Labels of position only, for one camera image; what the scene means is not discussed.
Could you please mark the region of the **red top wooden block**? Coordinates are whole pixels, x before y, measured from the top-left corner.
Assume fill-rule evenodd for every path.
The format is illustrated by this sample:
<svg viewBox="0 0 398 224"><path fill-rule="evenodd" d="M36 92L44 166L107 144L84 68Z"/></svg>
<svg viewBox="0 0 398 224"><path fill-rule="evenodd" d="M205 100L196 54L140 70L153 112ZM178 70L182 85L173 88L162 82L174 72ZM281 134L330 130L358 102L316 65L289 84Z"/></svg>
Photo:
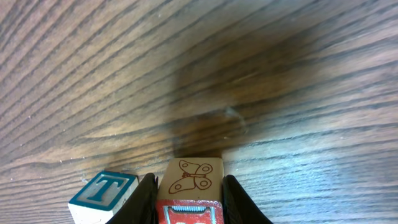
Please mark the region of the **red top wooden block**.
<svg viewBox="0 0 398 224"><path fill-rule="evenodd" d="M171 159L157 194L159 223L224 223L223 177L218 157Z"/></svg>

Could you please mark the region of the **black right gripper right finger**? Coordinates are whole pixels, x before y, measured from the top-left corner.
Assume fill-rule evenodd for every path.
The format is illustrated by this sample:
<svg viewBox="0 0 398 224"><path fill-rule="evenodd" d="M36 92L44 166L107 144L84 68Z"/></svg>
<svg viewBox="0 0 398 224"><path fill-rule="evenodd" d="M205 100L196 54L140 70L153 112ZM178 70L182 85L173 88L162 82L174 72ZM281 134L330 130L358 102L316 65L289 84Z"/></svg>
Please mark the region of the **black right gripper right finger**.
<svg viewBox="0 0 398 224"><path fill-rule="evenodd" d="M223 178L223 216L226 224L272 224L233 175Z"/></svg>

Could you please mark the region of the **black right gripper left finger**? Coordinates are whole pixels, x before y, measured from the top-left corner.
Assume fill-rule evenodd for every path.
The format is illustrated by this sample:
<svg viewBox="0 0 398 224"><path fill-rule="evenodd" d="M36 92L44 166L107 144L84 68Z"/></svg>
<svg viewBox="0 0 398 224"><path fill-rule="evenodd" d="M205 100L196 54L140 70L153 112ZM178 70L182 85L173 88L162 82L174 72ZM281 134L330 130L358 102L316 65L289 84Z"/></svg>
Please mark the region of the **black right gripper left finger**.
<svg viewBox="0 0 398 224"><path fill-rule="evenodd" d="M148 173L121 209L106 224L157 224L158 178Z"/></svg>

